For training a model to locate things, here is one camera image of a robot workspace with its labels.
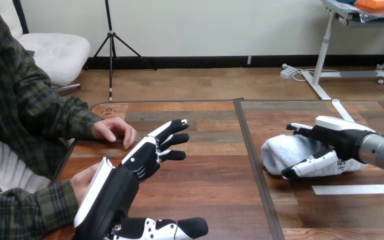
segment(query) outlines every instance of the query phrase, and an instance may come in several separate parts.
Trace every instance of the white undershirt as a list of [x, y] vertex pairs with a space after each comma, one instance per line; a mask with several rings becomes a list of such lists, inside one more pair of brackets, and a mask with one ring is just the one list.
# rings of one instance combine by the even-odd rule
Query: white undershirt
[[51, 180], [48, 178], [34, 174], [7, 144], [0, 141], [0, 188], [2, 191], [22, 188], [34, 193], [46, 188], [50, 183]]

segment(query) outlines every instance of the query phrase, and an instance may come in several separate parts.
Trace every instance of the white wall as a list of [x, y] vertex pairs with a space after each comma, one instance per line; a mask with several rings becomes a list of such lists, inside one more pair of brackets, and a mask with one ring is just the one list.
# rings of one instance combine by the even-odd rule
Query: white wall
[[[108, 32], [104, 0], [21, 0], [31, 33], [80, 35], [91, 53]], [[328, 14], [319, 0], [109, 0], [113, 30], [143, 56], [316, 55]], [[119, 56], [134, 56], [116, 42]], [[384, 29], [335, 22], [328, 54], [384, 54]], [[99, 56], [109, 56], [109, 43]]]

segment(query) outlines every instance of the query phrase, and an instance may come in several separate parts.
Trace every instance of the tripod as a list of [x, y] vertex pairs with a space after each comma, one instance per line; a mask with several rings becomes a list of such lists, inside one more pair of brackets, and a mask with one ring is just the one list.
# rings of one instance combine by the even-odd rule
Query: tripod
[[[114, 46], [114, 38], [116, 38], [122, 44], [124, 44], [126, 47], [128, 47], [128, 49], [130, 49], [139, 58], [143, 59], [143, 57], [137, 51], [135, 51], [133, 48], [131, 48], [127, 43], [125, 43], [125, 41], [123, 41], [119, 36], [117, 36], [115, 32], [113, 32], [113, 27], [111, 25], [110, 7], [108, 5], [108, 0], [105, 0], [105, 8], [106, 8], [106, 17], [108, 19], [109, 32], [107, 33], [106, 38], [103, 41], [103, 43], [101, 44], [101, 46], [99, 47], [98, 51], [96, 51], [95, 55], [93, 56], [93, 61], [95, 60], [95, 58], [97, 57], [97, 55], [101, 51], [102, 47], [105, 45], [105, 43], [107, 43], [107, 41], [109, 39], [109, 101], [112, 102], [113, 101], [113, 72], [114, 72], [114, 68], [115, 68], [115, 65], [116, 65], [117, 59], [118, 59], [117, 54], [116, 54], [116, 47]], [[151, 69], [157, 70], [153, 64], [149, 64], [149, 65], [152, 66]]]

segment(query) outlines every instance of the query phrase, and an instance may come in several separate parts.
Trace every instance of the wood grain surface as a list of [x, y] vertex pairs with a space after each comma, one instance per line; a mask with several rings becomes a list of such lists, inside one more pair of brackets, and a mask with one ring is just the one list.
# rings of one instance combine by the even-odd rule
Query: wood grain surface
[[[384, 108], [378, 102], [342, 102], [359, 124], [381, 132]], [[384, 239], [384, 194], [316, 195], [312, 186], [384, 185], [384, 171], [368, 166], [341, 175], [285, 180], [263, 168], [261, 147], [279, 135], [292, 135], [290, 123], [309, 126], [317, 116], [340, 114], [330, 101], [243, 101], [242, 107], [287, 240]]]
[[[187, 158], [164, 162], [140, 184], [130, 217], [203, 217], [209, 226], [203, 240], [272, 239], [232, 101], [106, 103], [92, 111], [125, 119], [138, 136], [176, 118], [189, 120], [189, 142], [171, 148], [185, 151]], [[78, 141], [61, 178], [72, 177], [104, 156], [118, 165], [127, 153], [120, 141]], [[73, 226], [66, 226], [46, 239], [68, 240], [73, 232]]]
[[[314, 69], [314, 66], [303, 67]], [[329, 67], [341, 71], [372, 71], [373, 67]], [[307, 82], [282, 79], [281, 66], [273, 68], [212, 68], [115, 70], [112, 76], [112, 98], [125, 101], [177, 100], [318, 100]], [[323, 78], [320, 85], [339, 100], [384, 100], [384, 84], [376, 77]], [[108, 102], [108, 70], [82, 71], [75, 83], [80, 89], [63, 94], [80, 97], [89, 106]]]

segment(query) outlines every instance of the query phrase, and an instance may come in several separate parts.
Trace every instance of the tripod leg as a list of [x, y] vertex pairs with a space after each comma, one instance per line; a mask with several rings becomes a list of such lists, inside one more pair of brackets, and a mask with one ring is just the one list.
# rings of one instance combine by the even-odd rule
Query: tripod leg
[[113, 101], [113, 38], [109, 38], [109, 101]]
[[[123, 41], [121, 38], [119, 38], [119, 36], [115, 35], [114, 34], [114, 37], [116, 37], [121, 43], [123, 43], [126, 47], [128, 47], [128, 49], [130, 49], [132, 52], [134, 52], [134, 54], [136, 54], [138, 57], [140, 57], [141, 59], [143, 59], [143, 57], [137, 52], [135, 51], [133, 48], [131, 48], [127, 43], [125, 43], [125, 41]], [[157, 70], [157, 68], [155, 67], [155, 65], [153, 63], [150, 63], [148, 60], [145, 60], [148, 65], [150, 65], [154, 70]]]
[[99, 54], [99, 52], [101, 51], [102, 47], [105, 45], [105, 43], [108, 41], [108, 39], [110, 38], [110, 36], [106, 36], [105, 40], [103, 41], [103, 43], [101, 44], [101, 46], [99, 47], [98, 51], [96, 51], [95, 55], [93, 56], [93, 59], [95, 59], [97, 57], [97, 55]]
[[112, 38], [112, 57], [114, 58], [114, 67], [112, 68], [113, 71], [114, 69], [117, 69], [117, 55], [116, 55], [116, 47], [115, 47], [115, 44], [114, 44], [114, 37], [111, 37]]

